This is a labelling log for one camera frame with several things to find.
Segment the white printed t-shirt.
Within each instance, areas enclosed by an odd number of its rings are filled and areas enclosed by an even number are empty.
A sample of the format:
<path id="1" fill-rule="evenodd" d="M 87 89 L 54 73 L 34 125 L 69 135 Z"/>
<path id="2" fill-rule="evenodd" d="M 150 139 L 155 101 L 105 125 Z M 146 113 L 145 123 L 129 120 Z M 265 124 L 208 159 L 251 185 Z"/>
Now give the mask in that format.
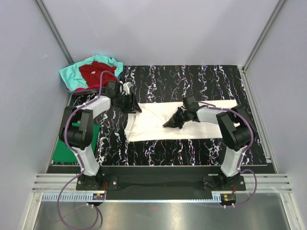
<path id="1" fill-rule="evenodd" d="M 183 127 L 163 127 L 182 102 L 141 103 L 141 113 L 128 114 L 124 129 L 129 142 L 169 139 L 210 139 L 221 138 L 222 134 L 216 121 L 218 110 L 210 109 L 207 114 L 201 113 L 204 122 L 185 122 Z"/>

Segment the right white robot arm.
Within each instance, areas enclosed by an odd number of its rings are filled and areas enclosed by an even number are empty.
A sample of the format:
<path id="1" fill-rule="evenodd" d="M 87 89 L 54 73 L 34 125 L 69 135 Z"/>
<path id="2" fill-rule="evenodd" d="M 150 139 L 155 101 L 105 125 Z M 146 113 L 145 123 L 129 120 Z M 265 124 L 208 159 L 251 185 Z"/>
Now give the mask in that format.
<path id="1" fill-rule="evenodd" d="M 254 140 L 254 126 L 242 106 L 220 108 L 198 102 L 194 96 L 183 97 L 183 105 L 163 124 L 167 128 L 182 129 L 188 121 L 216 124 L 226 145 L 224 161 L 219 173 L 204 184 L 210 188 L 230 189 L 243 173 L 240 168 L 245 152 Z"/>

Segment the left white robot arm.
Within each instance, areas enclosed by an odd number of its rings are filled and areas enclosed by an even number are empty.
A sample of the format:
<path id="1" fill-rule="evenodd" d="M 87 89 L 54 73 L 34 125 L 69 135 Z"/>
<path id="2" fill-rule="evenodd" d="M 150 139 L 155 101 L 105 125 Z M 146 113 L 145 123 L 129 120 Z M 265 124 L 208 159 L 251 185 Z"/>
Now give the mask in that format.
<path id="1" fill-rule="evenodd" d="M 99 92 L 92 100 L 79 106 L 64 109 L 59 139 L 75 155 L 81 168 L 82 185 L 94 190 L 103 186 L 103 176 L 99 163 L 91 147 L 94 131 L 94 118 L 111 107 L 117 107 L 124 114 L 142 112 L 132 91 L 132 83 L 110 81 L 104 92 Z"/>

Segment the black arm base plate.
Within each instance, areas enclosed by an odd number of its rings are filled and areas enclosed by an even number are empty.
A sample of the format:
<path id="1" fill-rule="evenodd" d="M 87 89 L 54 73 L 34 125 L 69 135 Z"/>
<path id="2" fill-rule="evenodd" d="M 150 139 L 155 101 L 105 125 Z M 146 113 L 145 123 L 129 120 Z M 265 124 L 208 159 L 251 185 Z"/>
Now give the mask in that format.
<path id="1" fill-rule="evenodd" d="M 220 166 L 102 166 L 97 185 L 81 177 L 66 192 L 98 192 L 106 188 L 107 200 L 204 201 L 212 199 L 214 191 L 233 189 L 220 184 L 221 174 Z"/>

